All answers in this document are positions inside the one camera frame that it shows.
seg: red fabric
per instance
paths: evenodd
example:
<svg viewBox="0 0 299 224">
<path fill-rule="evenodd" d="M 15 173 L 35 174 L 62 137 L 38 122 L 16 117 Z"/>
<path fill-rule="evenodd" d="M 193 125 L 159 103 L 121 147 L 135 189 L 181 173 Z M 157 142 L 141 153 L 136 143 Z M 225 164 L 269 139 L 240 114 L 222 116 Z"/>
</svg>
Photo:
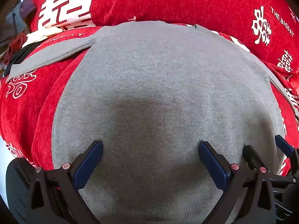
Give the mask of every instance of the red fabric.
<svg viewBox="0 0 299 224">
<path fill-rule="evenodd" d="M 282 76 L 290 76 L 299 66 L 298 20 L 285 0 L 91 0 L 91 4 L 89 0 L 33 1 L 37 5 L 31 23 L 33 30 L 37 30 L 39 21 L 44 21 L 40 26 L 63 24 L 68 27 L 67 24 L 81 21 L 86 14 L 90 14 L 90 19 L 84 17 L 86 24 L 97 26 L 117 25 L 129 20 L 199 24 L 241 40 L 256 56 L 273 64 Z M 252 29 L 255 9 L 261 10 L 261 6 L 267 20 L 265 27 L 270 25 L 271 30 L 268 45 L 262 38 L 255 44 L 259 34 L 255 35 Z M 292 59 L 282 60 L 285 50 Z M 289 69 L 285 69 L 283 64 L 288 63 Z"/>
<path fill-rule="evenodd" d="M 47 45 L 61 40 L 86 37 L 98 29 L 100 27 L 65 31 L 43 42 L 29 56 Z M 32 165 L 37 163 L 33 158 L 31 148 L 41 108 L 56 80 L 78 54 L 80 52 L 59 63 L 13 78 L 8 84 L 5 83 L 6 78 L 0 81 L 0 134 L 13 155 L 26 157 Z M 39 151 L 42 154 L 48 154 L 44 148 Z"/>
<path fill-rule="evenodd" d="M 32 142 L 31 152 L 33 162 L 38 166 L 43 166 L 46 170 L 53 169 L 52 161 L 52 125 L 56 107 L 58 105 L 61 94 L 74 70 L 83 59 L 87 50 L 81 52 L 74 60 L 67 63 L 67 67 L 61 72 L 53 87 L 51 88 L 46 100 L 43 103 L 41 111 L 36 122 L 35 134 Z"/>
<path fill-rule="evenodd" d="M 299 133 L 295 115 L 285 97 L 278 91 L 278 89 L 271 84 L 272 91 L 277 100 L 279 108 L 281 110 L 281 116 L 283 119 L 283 126 L 285 129 L 285 140 L 295 148 L 299 147 Z M 285 158 L 280 175 L 286 176 L 290 169 L 290 160 Z"/>
<path fill-rule="evenodd" d="M 3 58 L 4 65 L 8 65 L 13 54 L 22 48 L 22 45 L 27 41 L 26 34 L 20 33 L 15 37 L 14 41 L 10 43 Z"/>
</svg>

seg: black clamp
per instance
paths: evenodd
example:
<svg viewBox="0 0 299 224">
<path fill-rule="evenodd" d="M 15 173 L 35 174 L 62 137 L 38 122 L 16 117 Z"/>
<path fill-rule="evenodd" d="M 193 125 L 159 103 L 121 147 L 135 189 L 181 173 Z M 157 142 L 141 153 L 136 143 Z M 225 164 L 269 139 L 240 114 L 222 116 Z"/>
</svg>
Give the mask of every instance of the black clamp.
<svg viewBox="0 0 299 224">
<path fill-rule="evenodd" d="M 103 144 L 93 141 L 70 164 L 45 171 L 38 167 L 29 188 L 26 222 L 30 224 L 99 223 L 78 193 L 103 156 Z"/>
<path fill-rule="evenodd" d="M 203 224 L 225 224 L 242 188 L 246 196 L 235 224 L 275 224 L 298 222 L 298 149 L 290 146 L 280 135 L 275 137 L 277 147 L 290 158 L 292 176 L 279 176 L 270 172 L 261 156 L 251 145 L 243 148 L 243 158 L 250 169 L 230 164 L 204 141 L 199 145 L 199 156 L 217 188 L 223 190 L 220 200 Z"/>
</svg>

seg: white chinese character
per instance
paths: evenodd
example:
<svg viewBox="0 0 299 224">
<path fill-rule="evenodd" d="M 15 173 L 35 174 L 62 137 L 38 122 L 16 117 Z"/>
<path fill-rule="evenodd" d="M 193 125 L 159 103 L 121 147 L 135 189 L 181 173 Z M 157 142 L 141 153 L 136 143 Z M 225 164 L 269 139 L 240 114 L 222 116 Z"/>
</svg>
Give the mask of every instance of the white chinese character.
<svg viewBox="0 0 299 224">
<path fill-rule="evenodd" d="M 92 0 L 46 0 L 39 13 L 38 29 L 65 26 L 68 29 L 95 26 L 91 21 Z"/>
<path fill-rule="evenodd" d="M 12 146 L 11 143 L 6 143 L 6 147 L 8 148 L 9 152 L 14 156 L 14 157 L 24 157 L 22 152 L 19 149 L 16 149 L 15 147 Z"/>
<path fill-rule="evenodd" d="M 12 146 L 11 143 L 5 143 L 6 147 L 8 148 L 9 152 L 15 157 L 15 158 L 18 158 L 18 157 L 24 157 L 24 154 L 19 150 L 19 149 L 16 149 L 15 147 Z M 34 162 L 32 161 L 29 161 L 28 158 L 26 158 L 26 160 L 33 166 L 36 168 L 36 165 L 34 164 Z"/>
<path fill-rule="evenodd" d="M 255 9 L 255 17 L 257 20 L 252 21 L 251 28 L 255 35 L 259 35 L 258 39 L 255 41 L 255 44 L 260 42 L 262 37 L 262 42 L 268 46 L 270 43 L 269 35 L 271 34 L 270 24 L 267 22 L 267 19 L 264 18 L 264 7 L 261 6 L 261 10 Z"/>
<path fill-rule="evenodd" d="M 291 72 L 293 70 L 290 67 L 292 59 L 292 56 L 288 53 L 287 50 L 285 50 L 281 59 L 278 58 L 279 63 L 277 64 L 277 66 L 280 68 L 284 68 L 287 72 Z"/>
<path fill-rule="evenodd" d="M 292 9 L 289 7 L 289 9 L 290 9 L 290 11 L 291 11 L 291 16 L 292 16 L 292 18 L 294 19 L 294 21 L 295 21 L 295 23 L 296 23 L 296 19 L 295 19 L 295 14 L 293 13 L 293 11 L 292 11 Z"/>
<path fill-rule="evenodd" d="M 21 97 L 27 89 L 28 82 L 36 79 L 37 76 L 33 74 L 35 71 L 36 70 L 22 76 L 14 77 L 8 84 L 8 90 L 5 97 L 7 98 L 10 93 L 12 93 L 14 99 Z"/>
<path fill-rule="evenodd" d="M 285 88 L 285 91 L 286 91 L 286 94 L 290 97 L 290 100 L 291 100 L 292 104 L 294 105 L 294 107 L 299 110 L 299 105 L 298 105 L 299 104 L 299 98 L 298 98 L 298 96 L 292 94 L 292 89 L 291 88 L 289 88 L 289 89 Z"/>
</svg>

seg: gray cloth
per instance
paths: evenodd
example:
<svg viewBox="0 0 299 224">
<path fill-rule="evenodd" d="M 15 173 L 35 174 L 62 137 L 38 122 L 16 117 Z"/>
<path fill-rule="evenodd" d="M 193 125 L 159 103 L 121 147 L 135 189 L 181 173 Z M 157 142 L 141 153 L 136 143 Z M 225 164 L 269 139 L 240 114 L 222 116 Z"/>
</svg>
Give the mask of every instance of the gray cloth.
<svg viewBox="0 0 299 224">
<path fill-rule="evenodd" d="M 19 1 L 0 26 L 0 47 L 9 44 L 12 38 L 16 37 L 27 27 L 20 17 L 20 7 L 21 2 Z"/>
<path fill-rule="evenodd" d="M 95 37 L 57 105 L 52 158 L 59 168 L 103 141 L 80 191 L 101 223 L 201 223 L 222 194 L 200 161 L 201 141 L 242 166 L 251 144 L 279 171 L 283 122 L 255 56 L 203 27 L 163 22 L 103 27 Z M 61 42 L 57 54 L 80 43 Z M 40 59 L 52 56 L 46 49 Z"/>
<path fill-rule="evenodd" d="M 201 26 L 197 26 L 198 30 L 204 29 Z M 23 63 L 19 65 L 12 65 L 10 75 L 6 79 L 6 83 L 8 83 L 12 78 L 21 76 L 25 73 L 31 72 L 35 69 L 41 68 L 43 66 L 51 65 L 55 62 L 59 62 L 69 56 L 84 50 L 86 48 L 90 48 L 93 44 L 96 43 L 98 39 L 101 39 L 103 36 L 110 36 L 110 33 L 113 33 L 108 27 L 102 28 L 100 31 L 86 37 L 86 38 L 75 38 L 66 40 L 60 43 L 56 43 L 50 45 L 43 50 L 35 53 L 34 55 L 30 56 Z M 242 51 L 244 56 L 247 57 L 249 60 L 254 60 L 262 69 L 268 74 L 270 81 L 274 84 L 274 86 L 283 94 L 285 99 L 291 105 L 294 114 L 297 118 L 299 118 L 299 111 L 297 108 L 294 107 L 290 97 L 287 95 L 285 89 L 276 78 L 276 76 L 259 60 L 255 58 L 251 53 L 247 51 Z"/>
</svg>

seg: metal screw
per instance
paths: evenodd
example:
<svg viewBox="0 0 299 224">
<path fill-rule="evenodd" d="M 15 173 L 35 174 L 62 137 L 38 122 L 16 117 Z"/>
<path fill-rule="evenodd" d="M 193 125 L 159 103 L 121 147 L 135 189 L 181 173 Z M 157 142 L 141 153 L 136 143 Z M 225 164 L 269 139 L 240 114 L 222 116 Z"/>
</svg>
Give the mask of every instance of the metal screw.
<svg viewBox="0 0 299 224">
<path fill-rule="evenodd" d="M 69 169 L 70 166 L 71 165 L 69 163 L 65 163 L 65 164 L 62 165 L 62 168 L 63 169 Z"/>
<path fill-rule="evenodd" d="M 42 170 L 41 167 L 37 167 L 37 168 L 35 169 L 35 171 L 36 171 L 37 173 L 39 173 L 41 170 Z"/>
<path fill-rule="evenodd" d="M 238 170 L 240 167 L 239 167 L 238 164 L 233 163 L 233 164 L 231 165 L 231 168 L 234 169 L 234 170 Z"/>
<path fill-rule="evenodd" d="M 261 170 L 262 173 L 266 173 L 267 172 L 267 169 L 265 167 L 261 167 L 260 170 Z"/>
</svg>

